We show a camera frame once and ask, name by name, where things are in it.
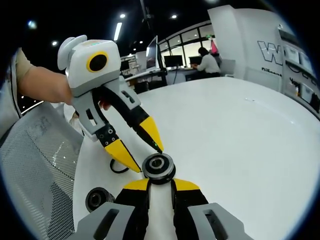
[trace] black bearing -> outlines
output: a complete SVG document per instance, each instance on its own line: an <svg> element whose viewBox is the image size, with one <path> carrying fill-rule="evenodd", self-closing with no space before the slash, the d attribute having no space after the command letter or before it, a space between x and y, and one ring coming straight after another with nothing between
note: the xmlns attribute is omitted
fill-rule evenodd
<svg viewBox="0 0 320 240"><path fill-rule="evenodd" d="M113 203L115 197L102 187L92 189L85 198L86 209L91 213L105 202Z"/></svg>
<svg viewBox="0 0 320 240"><path fill-rule="evenodd" d="M144 160L142 172L151 183L161 185L169 182L175 176L176 167L169 155L155 153Z"/></svg>

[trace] human arm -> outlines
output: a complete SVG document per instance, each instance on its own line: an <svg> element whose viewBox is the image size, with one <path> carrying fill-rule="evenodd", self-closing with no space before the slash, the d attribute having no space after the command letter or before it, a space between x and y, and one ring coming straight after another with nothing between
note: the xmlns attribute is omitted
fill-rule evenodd
<svg viewBox="0 0 320 240"><path fill-rule="evenodd" d="M21 50L16 60L18 91L30 98L50 103L72 104L72 92L67 77L41 66L32 65ZM100 101L100 107L108 109L109 104Z"/></svg>
<svg viewBox="0 0 320 240"><path fill-rule="evenodd" d="M203 71L203 70L206 69L207 65L208 65L208 61L207 61L206 56L204 56L204 57L202 58L201 64L198 65L198 66L196 67L196 69L201 72L201 71Z"/></svg>
<svg viewBox="0 0 320 240"><path fill-rule="evenodd" d="M193 69L197 69L197 67L198 67L198 64L191 64L191 67L193 68Z"/></svg>

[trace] computer monitor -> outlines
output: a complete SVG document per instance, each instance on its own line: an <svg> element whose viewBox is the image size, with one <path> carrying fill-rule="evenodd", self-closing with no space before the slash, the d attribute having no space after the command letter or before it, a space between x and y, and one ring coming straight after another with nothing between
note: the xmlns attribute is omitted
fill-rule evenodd
<svg viewBox="0 0 320 240"><path fill-rule="evenodd" d="M190 59L191 65L192 64L200 65L202 61L202 56L190 56L189 59Z"/></svg>
<svg viewBox="0 0 320 240"><path fill-rule="evenodd" d="M124 71L124 70L128 70L128 69L130 69L130 67L129 67L129 60L122 61L122 62L121 62L120 71Z"/></svg>
<svg viewBox="0 0 320 240"><path fill-rule="evenodd" d="M146 48L146 70L152 71L159 68L158 64L158 36Z"/></svg>
<svg viewBox="0 0 320 240"><path fill-rule="evenodd" d="M165 66L168 67L178 67L183 66L182 55L164 56Z"/></svg>

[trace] person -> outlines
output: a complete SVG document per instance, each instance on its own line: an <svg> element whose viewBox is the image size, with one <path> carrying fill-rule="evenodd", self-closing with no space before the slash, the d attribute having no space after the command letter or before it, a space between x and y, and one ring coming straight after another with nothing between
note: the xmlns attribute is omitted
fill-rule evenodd
<svg viewBox="0 0 320 240"><path fill-rule="evenodd" d="M198 53L202 57L202 61L200 65L191 65L193 69L198 70L197 73L191 75L192 80L220 77L221 70L218 63L208 50L200 47Z"/></svg>
<svg viewBox="0 0 320 240"><path fill-rule="evenodd" d="M17 92L35 100L67 105L71 105L73 98L65 75L32 65L19 48L12 57L1 88L0 139L21 117ZM99 105L105 110L109 107L103 100Z"/></svg>

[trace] robotic gripper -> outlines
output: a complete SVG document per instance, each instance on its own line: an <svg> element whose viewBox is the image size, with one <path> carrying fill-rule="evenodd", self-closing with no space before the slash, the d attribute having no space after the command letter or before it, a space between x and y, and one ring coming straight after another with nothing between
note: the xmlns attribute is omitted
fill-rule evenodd
<svg viewBox="0 0 320 240"><path fill-rule="evenodd" d="M65 69L73 95L72 105L79 114L82 130L93 141L99 140L112 158L141 172L101 112L101 99L111 104L147 144L162 153L164 147L153 118L142 109L137 94L120 75L121 58L116 43L87 40L86 35L69 37L59 48L57 64L60 70Z"/></svg>

